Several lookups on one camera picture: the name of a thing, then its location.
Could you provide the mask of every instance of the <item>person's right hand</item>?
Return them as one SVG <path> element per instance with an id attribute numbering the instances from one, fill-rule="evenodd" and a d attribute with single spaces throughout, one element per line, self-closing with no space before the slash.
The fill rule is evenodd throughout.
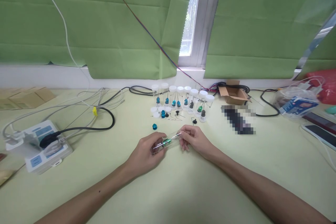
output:
<path id="1" fill-rule="evenodd" d="M 204 158 L 208 159 L 210 154 L 218 150 L 204 135 L 198 126 L 184 125 L 180 129 L 182 137 L 180 145 L 183 150 L 189 150 L 190 144 L 194 150 L 200 153 Z"/>

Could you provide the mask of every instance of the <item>table surface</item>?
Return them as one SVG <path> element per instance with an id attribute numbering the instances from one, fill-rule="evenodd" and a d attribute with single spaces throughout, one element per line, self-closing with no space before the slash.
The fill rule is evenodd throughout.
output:
<path id="1" fill-rule="evenodd" d="M 10 120 L 74 97 L 78 90 L 55 90 L 57 97 L 33 110 L 0 111 L 1 128 Z M 249 107 L 259 114 L 274 113 L 251 91 Z M 264 98 L 272 100 L 272 93 Z M 9 154 L 0 170 L 18 172 L 0 187 L 1 223 L 33 223 L 62 203 L 98 182 L 127 160 L 139 139 L 153 132 L 170 134 L 182 121 L 150 116 L 152 97 L 126 91 L 125 102 L 112 112 L 115 126 L 103 132 L 87 132 L 69 139 L 74 152 L 42 175 L 28 173 L 22 158 Z M 288 189 L 332 221 L 336 220 L 336 173 L 316 138 L 300 129 L 300 122 L 282 116 L 255 118 L 255 135 L 237 135 L 221 112 L 226 105 L 217 95 L 206 123 L 198 123 L 209 140 L 247 168 Z M 56 109 L 22 119 L 14 126 L 23 130 L 41 122 Z M 59 129 L 85 126 L 93 114 L 86 106 L 72 106 L 50 117 Z M 95 127 L 110 125 L 111 117 L 100 113 Z M 0 152 L 5 148 L 0 139 Z M 336 152 L 329 149 L 336 160 Z M 89 223 L 271 223 L 267 216 L 221 170 L 191 149 L 170 148 L 159 166 L 117 192 Z"/>

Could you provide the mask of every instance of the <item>green curtain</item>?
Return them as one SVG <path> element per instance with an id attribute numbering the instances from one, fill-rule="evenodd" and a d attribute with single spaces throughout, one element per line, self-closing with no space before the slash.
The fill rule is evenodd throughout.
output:
<path id="1" fill-rule="evenodd" d="M 219 0 L 205 78 L 292 78 L 336 0 Z"/>
<path id="2" fill-rule="evenodd" d="M 176 68 L 122 0 L 55 0 L 69 44 L 93 78 L 159 79 Z M 126 0 L 175 62 L 189 0 Z M 51 0 L 0 0 L 0 62 L 74 66 L 62 19 Z"/>
<path id="3" fill-rule="evenodd" d="M 311 53 L 297 79 L 303 79 L 306 73 L 336 68 L 336 29 L 327 34 Z"/>

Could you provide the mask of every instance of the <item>white electronic device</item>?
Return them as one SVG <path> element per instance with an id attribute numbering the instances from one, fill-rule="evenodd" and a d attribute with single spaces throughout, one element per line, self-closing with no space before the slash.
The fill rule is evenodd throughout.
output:
<path id="1" fill-rule="evenodd" d="M 322 143 L 336 151 L 336 136 L 334 134 L 312 123 L 302 124 L 301 127 L 319 139 Z"/>
<path id="2" fill-rule="evenodd" d="M 33 127 L 23 130 L 22 139 L 15 145 L 6 143 L 6 150 L 24 156 L 28 172 L 42 174 L 51 167 L 57 166 L 62 159 L 72 153 L 72 148 L 63 138 L 51 143 L 47 148 L 40 147 L 41 140 L 58 129 L 50 121 L 41 122 Z"/>

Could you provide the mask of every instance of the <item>open cardboard box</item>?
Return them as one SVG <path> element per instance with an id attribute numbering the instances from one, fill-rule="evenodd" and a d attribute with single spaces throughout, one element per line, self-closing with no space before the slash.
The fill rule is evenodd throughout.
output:
<path id="1" fill-rule="evenodd" d="M 228 85 L 239 85 L 239 80 L 227 80 Z M 244 105 L 246 101 L 250 101 L 249 96 L 242 89 L 233 87 L 219 87 L 219 93 L 224 96 L 226 103 Z"/>

